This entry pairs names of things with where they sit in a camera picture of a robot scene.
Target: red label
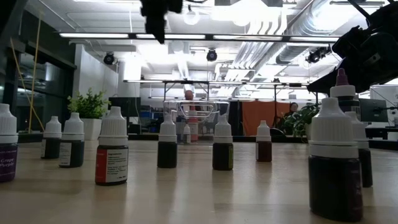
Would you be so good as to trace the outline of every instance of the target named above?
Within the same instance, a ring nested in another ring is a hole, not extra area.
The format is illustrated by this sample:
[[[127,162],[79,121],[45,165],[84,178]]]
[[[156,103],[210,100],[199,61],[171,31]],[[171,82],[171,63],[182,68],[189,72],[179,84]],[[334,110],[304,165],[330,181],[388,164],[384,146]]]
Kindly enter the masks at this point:
[[[106,149],[97,149],[97,160],[95,165],[95,182],[106,183],[106,166],[107,166]]]

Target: purple label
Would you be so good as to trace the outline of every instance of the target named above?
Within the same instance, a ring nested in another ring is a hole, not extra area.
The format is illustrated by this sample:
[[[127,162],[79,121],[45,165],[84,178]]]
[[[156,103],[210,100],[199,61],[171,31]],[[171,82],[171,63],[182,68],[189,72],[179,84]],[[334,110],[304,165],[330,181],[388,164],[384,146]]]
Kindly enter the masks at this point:
[[[13,180],[17,167],[17,145],[0,146],[0,182]]]

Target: green plant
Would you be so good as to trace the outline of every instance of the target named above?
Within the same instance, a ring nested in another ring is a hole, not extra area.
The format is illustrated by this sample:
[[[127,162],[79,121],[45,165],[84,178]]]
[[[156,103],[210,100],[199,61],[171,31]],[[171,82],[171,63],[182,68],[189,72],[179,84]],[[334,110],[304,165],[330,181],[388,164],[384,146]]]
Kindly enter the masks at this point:
[[[284,122],[285,127],[293,130],[293,136],[304,136],[305,125],[311,124],[312,118],[318,113],[318,105],[310,104],[288,116]]]
[[[100,119],[106,112],[104,105],[110,105],[111,102],[104,100],[105,91],[100,91],[98,94],[93,95],[93,89],[89,88],[86,96],[77,92],[77,97],[68,97],[70,112],[77,112],[80,118]]]

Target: potted plant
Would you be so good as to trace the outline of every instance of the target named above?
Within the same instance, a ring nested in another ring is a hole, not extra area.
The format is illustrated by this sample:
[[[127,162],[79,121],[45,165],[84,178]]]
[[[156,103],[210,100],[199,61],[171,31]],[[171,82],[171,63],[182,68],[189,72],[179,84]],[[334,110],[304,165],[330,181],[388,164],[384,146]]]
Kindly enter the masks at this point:
[[[77,112],[84,122],[85,140],[97,140],[101,132],[101,117],[106,112],[106,107],[110,104],[104,100],[105,92],[100,91],[93,95],[92,88],[88,89],[86,96],[77,92],[77,97],[68,97],[70,112]]]
[[[307,136],[307,139],[311,140],[311,122],[318,110],[318,105],[316,104],[304,106],[301,110],[288,116],[284,126],[292,128],[294,137]]]

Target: white pot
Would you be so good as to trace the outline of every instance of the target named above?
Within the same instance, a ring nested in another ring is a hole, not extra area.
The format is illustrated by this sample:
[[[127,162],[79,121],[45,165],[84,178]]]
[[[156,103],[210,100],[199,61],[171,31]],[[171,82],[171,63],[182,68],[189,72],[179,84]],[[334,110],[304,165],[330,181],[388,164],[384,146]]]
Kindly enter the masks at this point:
[[[311,140],[311,124],[305,124],[305,135],[308,141]]]
[[[101,119],[81,119],[84,122],[85,140],[97,140],[101,132]]]

